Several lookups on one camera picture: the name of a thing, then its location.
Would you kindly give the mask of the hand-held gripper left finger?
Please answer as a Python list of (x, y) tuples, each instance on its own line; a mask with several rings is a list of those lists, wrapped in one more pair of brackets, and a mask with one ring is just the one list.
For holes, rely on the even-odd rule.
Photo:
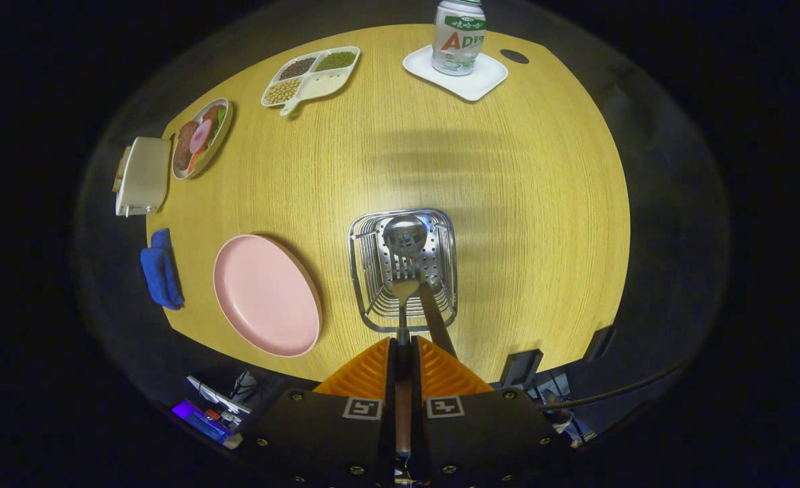
[(315, 389), (286, 387), (242, 437), (259, 487), (393, 486), (396, 341), (375, 343)]

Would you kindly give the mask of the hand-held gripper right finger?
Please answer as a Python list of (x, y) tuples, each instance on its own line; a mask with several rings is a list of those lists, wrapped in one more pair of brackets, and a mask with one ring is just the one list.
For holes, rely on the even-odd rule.
[(427, 487), (554, 487), (569, 439), (526, 392), (495, 390), (430, 340), (410, 345), (410, 476)]

